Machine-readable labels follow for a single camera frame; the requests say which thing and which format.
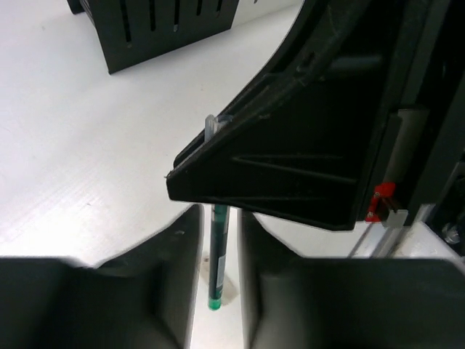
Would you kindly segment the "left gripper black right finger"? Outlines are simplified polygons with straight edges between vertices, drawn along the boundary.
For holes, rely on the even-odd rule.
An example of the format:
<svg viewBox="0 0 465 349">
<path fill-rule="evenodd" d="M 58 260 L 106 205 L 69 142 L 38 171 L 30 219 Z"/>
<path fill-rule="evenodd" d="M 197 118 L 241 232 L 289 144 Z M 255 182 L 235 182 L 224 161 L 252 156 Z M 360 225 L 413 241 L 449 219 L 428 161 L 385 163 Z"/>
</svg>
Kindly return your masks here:
<svg viewBox="0 0 465 349">
<path fill-rule="evenodd" d="M 246 348 L 462 348 L 464 267 L 306 258 L 239 214 Z"/>
</svg>

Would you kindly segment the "black slotted organizer container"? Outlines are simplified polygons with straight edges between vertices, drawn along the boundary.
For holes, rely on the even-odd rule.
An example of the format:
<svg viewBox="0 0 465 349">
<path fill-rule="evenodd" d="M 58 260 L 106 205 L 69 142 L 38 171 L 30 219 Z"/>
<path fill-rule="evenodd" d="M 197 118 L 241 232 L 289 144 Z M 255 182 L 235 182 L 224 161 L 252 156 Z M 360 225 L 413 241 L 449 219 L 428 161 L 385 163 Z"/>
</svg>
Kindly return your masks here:
<svg viewBox="0 0 465 349">
<path fill-rule="evenodd" d="M 232 27 L 238 0 L 68 0 L 94 25 L 108 73 L 206 39 Z"/>
</svg>

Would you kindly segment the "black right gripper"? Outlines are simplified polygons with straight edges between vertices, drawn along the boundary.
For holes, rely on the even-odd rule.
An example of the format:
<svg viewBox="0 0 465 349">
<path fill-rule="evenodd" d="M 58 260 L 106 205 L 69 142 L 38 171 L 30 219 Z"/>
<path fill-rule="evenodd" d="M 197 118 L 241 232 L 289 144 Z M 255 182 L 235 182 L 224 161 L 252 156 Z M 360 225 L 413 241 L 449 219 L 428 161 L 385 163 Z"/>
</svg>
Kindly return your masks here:
<svg viewBox="0 0 465 349">
<path fill-rule="evenodd" d="M 464 3 L 431 1 L 365 204 L 364 257 L 464 256 Z"/>
</svg>

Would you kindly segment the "green gel pen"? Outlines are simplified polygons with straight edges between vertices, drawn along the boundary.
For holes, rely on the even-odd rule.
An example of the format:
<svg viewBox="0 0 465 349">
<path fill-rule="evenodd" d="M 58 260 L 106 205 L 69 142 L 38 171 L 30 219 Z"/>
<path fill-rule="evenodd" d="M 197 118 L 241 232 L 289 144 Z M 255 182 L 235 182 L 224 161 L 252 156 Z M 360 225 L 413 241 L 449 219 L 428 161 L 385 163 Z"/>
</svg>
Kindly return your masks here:
<svg viewBox="0 0 465 349">
<path fill-rule="evenodd" d="M 210 310 L 219 310 L 222 305 L 229 217 L 229 206 L 211 206 L 208 302 Z"/>
</svg>

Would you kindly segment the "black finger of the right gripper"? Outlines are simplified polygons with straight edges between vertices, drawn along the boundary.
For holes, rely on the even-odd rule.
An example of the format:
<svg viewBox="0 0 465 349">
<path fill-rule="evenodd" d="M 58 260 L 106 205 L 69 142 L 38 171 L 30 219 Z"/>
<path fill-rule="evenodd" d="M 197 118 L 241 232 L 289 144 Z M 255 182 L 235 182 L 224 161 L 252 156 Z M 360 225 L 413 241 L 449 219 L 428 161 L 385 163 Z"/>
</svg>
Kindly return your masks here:
<svg viewBox="0 0 465 349">
<path fill-rule="evenodd" d="M 228 123 L 175 158 L 169 198 L 352 229 L 428 11 L 427 1 L 305 1 L 222 111 Z"/>
</svg>

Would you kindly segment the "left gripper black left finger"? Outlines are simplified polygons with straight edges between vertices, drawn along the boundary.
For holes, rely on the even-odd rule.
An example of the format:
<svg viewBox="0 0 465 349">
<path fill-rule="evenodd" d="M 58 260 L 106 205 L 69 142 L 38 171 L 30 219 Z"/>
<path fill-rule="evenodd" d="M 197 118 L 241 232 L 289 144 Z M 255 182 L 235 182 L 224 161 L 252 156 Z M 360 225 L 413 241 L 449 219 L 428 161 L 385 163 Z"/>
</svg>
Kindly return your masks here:
<svg viewBox="0 0 465 349">
<path fill-rule="evenodd" d="M 69 258 L 2 257 L 3 348 L 186 348 L 203 208 L 97 268 Z"/>
</svg>

